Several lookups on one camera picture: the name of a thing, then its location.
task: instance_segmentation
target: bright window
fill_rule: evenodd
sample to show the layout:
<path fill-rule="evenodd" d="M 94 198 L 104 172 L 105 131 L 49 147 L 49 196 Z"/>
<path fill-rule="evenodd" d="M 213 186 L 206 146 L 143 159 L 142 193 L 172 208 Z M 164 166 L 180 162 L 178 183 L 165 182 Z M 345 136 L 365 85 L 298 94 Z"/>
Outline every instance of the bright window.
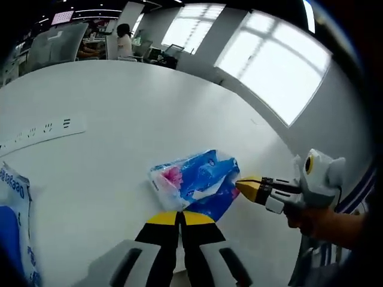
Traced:
<path fill-rule="evenodd" d="M 215 64 L 240 80 L 290 126 L 329 65 L 329 52 L 280 19 L 253 12 Z"/>
<path fill-rule="evenodd" d="M 140 24 L 142 18 L 143 18 L 143 14 L 141 14 L 140 16 L 138 16 L 138 19 L 136 21 L 136 23 L 134 24 L 134 27 L 132 29 L 132 36 L 134 36 L 136 34 L 136 31 L 137 31 L 137 28 L 138 28 L 138 25 Z"/>
<path fill-rule="evenodd" d="M 195 54 L 223 8 L 224 5 L 220 4 L 186 5 L 173 20 L 161 44 L 175 44 Z"/>

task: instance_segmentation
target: table surface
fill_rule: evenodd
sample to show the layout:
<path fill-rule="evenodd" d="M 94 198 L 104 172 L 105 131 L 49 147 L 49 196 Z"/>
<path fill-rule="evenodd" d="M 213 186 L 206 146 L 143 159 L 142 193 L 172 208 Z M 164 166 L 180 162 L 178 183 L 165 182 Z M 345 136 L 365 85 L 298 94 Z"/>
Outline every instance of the table surface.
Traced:
<path fill-rule="evenodd" d="M 94 259 L 134 239 L 162 210 L 147 180 L 155 164 L 219 149 L 238 160 L 242 176 L 293 176 L 291 152 L 252 107 L 182 72 L 89 60 L 40 69 L 0 89 L 0 138 L 73 114 L 85 115 L 85 133 L 1 158 L 31 181 L 31 237 L 46 286 L 85 277 Z M 239 196 L 217 224 L 287 286 L 300 234 L 283 215 Z"/>

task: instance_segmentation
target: pink flower print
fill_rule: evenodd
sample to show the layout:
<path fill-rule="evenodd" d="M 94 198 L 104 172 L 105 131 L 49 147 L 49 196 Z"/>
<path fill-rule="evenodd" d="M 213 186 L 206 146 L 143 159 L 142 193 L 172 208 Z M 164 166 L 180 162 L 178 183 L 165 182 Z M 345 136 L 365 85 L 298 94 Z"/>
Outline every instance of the pink flower print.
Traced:
<path fill-rule="evenodd" d="M 239 195 L 240 191 L 237 188 L 234 188 L 232 190 L 232 199 L 236 199 L 237 196 Z"/>
<path fill-rule="evenodd" d="M 174 166 L 170 169 L 166 169 L 162 176 L 166 178 L 171 184 L 173 184 L 178 189 L 181 189 L 181 184 L 184 182 L 182 180 L 182 173 L 178 166 Z"/>

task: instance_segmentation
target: tissue package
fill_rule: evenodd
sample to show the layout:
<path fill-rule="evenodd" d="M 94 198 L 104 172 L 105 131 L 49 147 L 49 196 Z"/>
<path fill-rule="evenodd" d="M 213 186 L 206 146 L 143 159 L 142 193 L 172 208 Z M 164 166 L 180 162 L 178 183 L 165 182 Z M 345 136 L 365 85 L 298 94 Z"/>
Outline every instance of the tissue package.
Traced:
<path fill-rule="evenodd" d="M 30 241 L 31 204 L 28 178 L 3 163 L 0 170 L 0 244 L 19 274 L 31 286 L 40 286 L 41 278 Z"/>
<path fill-rule="evenodd" d="M 165 210 L 189 210 L 217 221 L 239 191 L 237 161 L 212 149 L 150 169 L 150 181 Z"/>

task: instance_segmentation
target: blue packaging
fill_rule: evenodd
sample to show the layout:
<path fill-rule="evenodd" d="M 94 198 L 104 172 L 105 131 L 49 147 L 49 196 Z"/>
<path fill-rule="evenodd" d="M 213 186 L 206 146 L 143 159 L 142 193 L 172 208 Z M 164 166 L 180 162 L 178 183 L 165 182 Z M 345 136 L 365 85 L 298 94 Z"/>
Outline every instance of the blue packaging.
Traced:
<path fill-rule="evenodd" d="M 149 177 L 166 210 L 189 210 L 220 219 L 238 196 L 235 158 L 211 149 L 150 169 Z"/>

